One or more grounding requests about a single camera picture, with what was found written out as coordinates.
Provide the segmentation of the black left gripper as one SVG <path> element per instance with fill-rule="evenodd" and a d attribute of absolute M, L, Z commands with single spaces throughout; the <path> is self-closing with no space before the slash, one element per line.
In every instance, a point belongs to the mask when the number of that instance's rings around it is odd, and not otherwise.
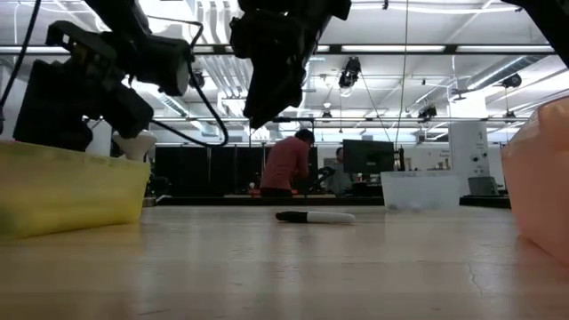
<path fill-rule="evenodd" d="M 101 34 L 57 20 L 48 27 L 45 44 L 65 49 L 69 58 L 33 63 L 12 135 L 16 141 L 84 152 L 93 139 L 86 120 L 94 109 L 79 90 L 102 92 L 96 95 L 97 109 L 121 137 L 136 138 L 148 127 L 153 108 L 124 84 L 117 52 Z"/>

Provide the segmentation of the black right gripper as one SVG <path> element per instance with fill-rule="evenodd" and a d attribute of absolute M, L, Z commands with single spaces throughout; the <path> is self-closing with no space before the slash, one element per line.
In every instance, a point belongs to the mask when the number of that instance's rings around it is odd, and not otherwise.
<path fill-rule="evenodd" d="M 256 9 L 229 23 L 234 55 L 252 64 L 244 117 L 253 129 L 302 102 L 306 65 L 332 13 L 324 10 L 275 12 Z"/>

